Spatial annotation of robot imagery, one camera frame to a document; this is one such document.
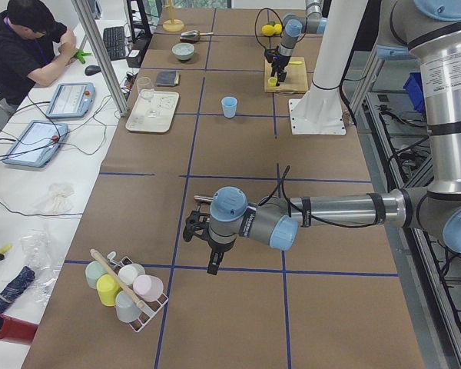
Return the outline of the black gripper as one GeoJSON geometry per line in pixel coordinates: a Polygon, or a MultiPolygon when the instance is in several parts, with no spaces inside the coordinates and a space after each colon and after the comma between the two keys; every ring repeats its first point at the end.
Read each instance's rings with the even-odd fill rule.
{"type": "Polygon", "coordinates": [[[224,253],[234,246],[234,239],[229,241],[218,241],[216,236],[210,233],[210,215],[199,210],[193,210],[185,220],[183,239],[191,241],[193,237],[206,241],[211,248],[207,273],[217,274],[220,264],[224,258],[224,253]]]}
{"type": "Polygon", "coordinates": [[[276,47],[275,49],[266,48],[264,50],[264,57],[271,65],[270,85],[279,86],[287,77],[285,68],[289,64],[291,52],[285,52],[285,54],[282,54],[279,47],[276,47]]]}

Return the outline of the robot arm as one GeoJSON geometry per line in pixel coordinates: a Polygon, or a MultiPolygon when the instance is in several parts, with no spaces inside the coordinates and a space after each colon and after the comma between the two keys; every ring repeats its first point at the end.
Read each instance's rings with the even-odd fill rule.
{"type": "MultiPolygon", "coordinates": [[[[331,134],[339,126],[340,89],[366,10],[365,1],[334,1],[322,18],[308,1],[304,17],[287,15],[280,44],[265,53],[272,72],[284,74],[301,35],[322,33],[312,85],[290,107],[293,133],[331,134]]],[[[216,274],[238,237],[287,251],[297,231],[328,224],[366,228],[391,223],[420,229],[461,254],[461,1],[383,1],[376,38],[381,58],[414,57],[421,71],[432,181],[386,194],[289,198],[278,184],[256,204],[239,188],[223,187],[208,198],[210,210],[193,210],[183,238],[211,248],[207,270],[216,274]]]]}
{"type": "Polygon", "coordinates": [[[305,1],[306,15],[299,17],[287,14],[284,17],[283,32],[280,44],[264,51],[266,61],[271,65],[271,77],[277,78],[276,86],[284,82],[287,77],[285,68],[301,35],[322,34],[325,31],[327,18],[322,15],[323,1],[305,1]]]}

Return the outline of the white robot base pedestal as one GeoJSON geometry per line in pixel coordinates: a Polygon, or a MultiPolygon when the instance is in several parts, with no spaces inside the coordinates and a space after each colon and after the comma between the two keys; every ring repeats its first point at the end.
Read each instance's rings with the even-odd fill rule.
{"type": "Polygon", "coordinates": [[[311,86],[289,100],[293,135],[345,135],[341,84],[343,73],[370,1],[332,1],[311,86]]]}

